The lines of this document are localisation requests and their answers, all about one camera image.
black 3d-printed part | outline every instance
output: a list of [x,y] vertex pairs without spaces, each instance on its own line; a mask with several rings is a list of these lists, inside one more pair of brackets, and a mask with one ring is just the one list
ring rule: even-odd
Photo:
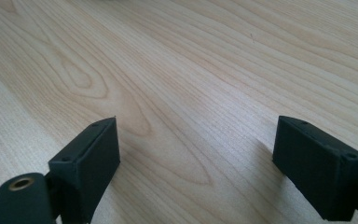
[[55,223],[43,175],[19,175],[0,187],[0,224],[6,223]]
[[115,118],[91,124],[48,162],[48,180],[61,185],[60,202],[52,201],[64,223],[91,222],[119,163]]
[[280,116],[273,162],[323,219],[351,220],[358,197],[357,150],[306,121]]

black plastic block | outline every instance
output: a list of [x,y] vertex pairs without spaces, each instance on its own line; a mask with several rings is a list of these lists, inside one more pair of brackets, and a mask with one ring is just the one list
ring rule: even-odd
[[49,178],[62,185],[62,221],[91,222],[119,163],[115,118],[91,124],[48,162]]
[[55,223],[43,175],[19,175],[0,187],[0,224],[2,223]]
[[273,162],[323,219],[351,220],[358,184],[357,150],[306,121],[280,116]]

light wood tabletop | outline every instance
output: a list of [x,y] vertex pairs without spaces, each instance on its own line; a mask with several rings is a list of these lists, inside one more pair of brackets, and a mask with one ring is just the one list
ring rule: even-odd
[[116,116],[92,223],[327,223],[279,115],[358,149],[358,1],[0,0],[0,185]]

wooden surface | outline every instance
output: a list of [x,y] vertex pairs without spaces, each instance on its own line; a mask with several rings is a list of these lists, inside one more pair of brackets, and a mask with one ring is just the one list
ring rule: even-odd
[[279,115],[358,149],[358,1],[0,0],[0,185],[117,116],[93,223],[324,223]]

screw hole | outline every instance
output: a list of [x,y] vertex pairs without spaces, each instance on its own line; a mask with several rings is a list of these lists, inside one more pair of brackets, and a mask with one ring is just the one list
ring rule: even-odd
[[24,178],[20,178],[16,181],[14,181],[13,183],[10,184],[10,186],[8,187],[11,191],[17,191],[17,190],[21,190],[21,189],[26,189],[28,188],[30,185],[32,185],[34,183],[34,179],[31,177],[24,177]]
[[69,160],[71,160],[71,157],[62,157],[61,160],[62,160],[62,161],[69,161]]

